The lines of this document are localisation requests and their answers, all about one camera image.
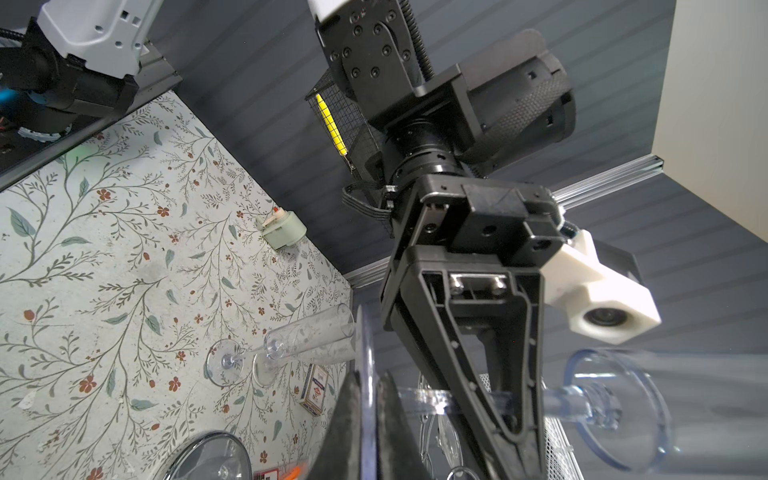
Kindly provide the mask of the colourful small packet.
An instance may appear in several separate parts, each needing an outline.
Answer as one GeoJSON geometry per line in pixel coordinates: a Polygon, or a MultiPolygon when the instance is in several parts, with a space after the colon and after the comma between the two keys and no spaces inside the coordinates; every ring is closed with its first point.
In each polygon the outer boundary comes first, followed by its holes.
{"type": "Polygon", "coordinates": [[[260,470],[253,474],[253,480],[298,480],[306,470],[306,463],[286,464],[279,467],[260,470]]]}

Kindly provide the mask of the clear champagne flute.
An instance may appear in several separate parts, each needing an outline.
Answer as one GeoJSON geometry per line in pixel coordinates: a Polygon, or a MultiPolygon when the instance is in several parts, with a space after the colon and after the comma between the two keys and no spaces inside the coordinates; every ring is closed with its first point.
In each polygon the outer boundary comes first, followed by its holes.
{"type": "Polygon", "coordinates": [[[330,366],[355,357],[356,321],[351,309],[339,304],[268,331],[254,349],[232,339],[217,341],[209,349],[203,372],[219,387],[248,378],[267,387],[291,362],[330,366]]]}

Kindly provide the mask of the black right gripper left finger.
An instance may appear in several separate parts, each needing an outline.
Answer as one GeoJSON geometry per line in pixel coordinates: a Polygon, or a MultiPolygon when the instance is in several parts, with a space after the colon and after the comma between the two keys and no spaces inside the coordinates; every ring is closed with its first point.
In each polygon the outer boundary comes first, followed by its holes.
{"type": "Polygon", "coordinates": [[[359,375],[349,372],[340,388],[330,424],[306,479],[360,478],[361,404],[359,375]]]}

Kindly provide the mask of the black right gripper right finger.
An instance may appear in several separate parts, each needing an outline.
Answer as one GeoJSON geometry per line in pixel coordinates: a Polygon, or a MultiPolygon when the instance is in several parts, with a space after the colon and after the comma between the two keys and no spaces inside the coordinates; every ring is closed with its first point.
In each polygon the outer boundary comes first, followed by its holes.
{"type": "Polygon", "coordinates": [[[419,447],[408,424],[397,385],[389,372],[377,384],[377,479],[428,479],[419,447]]]}

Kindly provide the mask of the yellow black striped item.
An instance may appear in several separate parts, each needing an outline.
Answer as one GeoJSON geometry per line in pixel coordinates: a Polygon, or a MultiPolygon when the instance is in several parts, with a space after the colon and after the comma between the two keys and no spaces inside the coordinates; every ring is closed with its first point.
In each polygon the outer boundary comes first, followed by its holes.
{"type": "Polygon", "coordinates": [[[348,158],[348,149],[328,105],[319,93],[315,94],[315,100],[318,104],[321,118],[324,122],[327,132],[330,135],[334,148],[340,157],[346,162],[349,170],[354,171],[355,167],[351,160],[348,158]]]}

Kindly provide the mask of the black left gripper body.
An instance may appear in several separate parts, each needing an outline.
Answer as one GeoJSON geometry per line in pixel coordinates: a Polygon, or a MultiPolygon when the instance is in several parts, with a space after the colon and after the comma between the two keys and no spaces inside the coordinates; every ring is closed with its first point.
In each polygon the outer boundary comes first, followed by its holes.
{"type": "Polygon", "coordinates": [[[420,245],[496,255],[503,264],[545,264],[566,243],[563,222],[560,206],[543,186],[424,175],[398,196],[391,262],[420,245]]]}

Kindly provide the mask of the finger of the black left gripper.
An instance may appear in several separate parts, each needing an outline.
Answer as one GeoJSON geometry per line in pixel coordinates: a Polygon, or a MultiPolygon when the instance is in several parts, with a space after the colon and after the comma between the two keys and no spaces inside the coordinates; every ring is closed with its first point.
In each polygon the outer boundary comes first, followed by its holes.
{"type": "Polygon", "coordinates": [[[546,476],[543,293],[536,267],[442,246],[407,248],[385,282],[385,329],[432,388],[453,395],[464,457],[486,479],[546,476]]]}

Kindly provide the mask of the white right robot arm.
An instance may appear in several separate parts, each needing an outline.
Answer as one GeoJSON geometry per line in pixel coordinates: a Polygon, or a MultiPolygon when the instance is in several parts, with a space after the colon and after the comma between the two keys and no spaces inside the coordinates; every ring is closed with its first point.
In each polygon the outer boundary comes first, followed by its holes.
{"type": "Polygon", "coordinates": [[[251,371],[347,280],[154,68],[157,1],[50,1],[1,34],[1,475],[165,477],[197,441],[300,478],[354,355],[251,371]]]}

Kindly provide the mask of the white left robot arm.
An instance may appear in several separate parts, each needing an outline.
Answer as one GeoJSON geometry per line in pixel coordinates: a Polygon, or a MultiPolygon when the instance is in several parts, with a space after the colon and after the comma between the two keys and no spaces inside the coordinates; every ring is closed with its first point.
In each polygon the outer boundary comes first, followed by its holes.
{"type": "Polygon", "coordinates": [[[562,65],[526,30],[435,73],[407,2],[309,9],[334,82],[384,137],[372,213],[395,238],[385,328],[456,399],[482,475],[545,478],[542,270],[564,216],[549,189],[490,173],[572,133],[562,65]]]}

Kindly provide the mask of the silver wine glass rack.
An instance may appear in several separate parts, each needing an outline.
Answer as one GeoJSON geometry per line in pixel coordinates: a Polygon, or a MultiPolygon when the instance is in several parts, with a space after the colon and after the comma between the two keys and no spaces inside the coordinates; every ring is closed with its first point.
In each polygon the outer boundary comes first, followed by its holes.
{"type": "MultiPolygon", "coordinates": [[[[359,479],[377,479],[377,384],[378,382],[373,391],[373,402],[368,403],[360,381],[362,431],[359,479]]],[[[407,419],[418,414],[450,415],[461,412],[457,400],[446,390],[399,387],[397,389],[407,419]]],[[[306,470],[301,479],[306,479],[320,446],[306,462],[306,470]]],[[[158,477],[160,479],[252,479],[254,473],[248,451],[240,440],[227,432],[210,432],[188,442],[175,453],[170,459],[170,464],[160,470],[158,477]]]]}

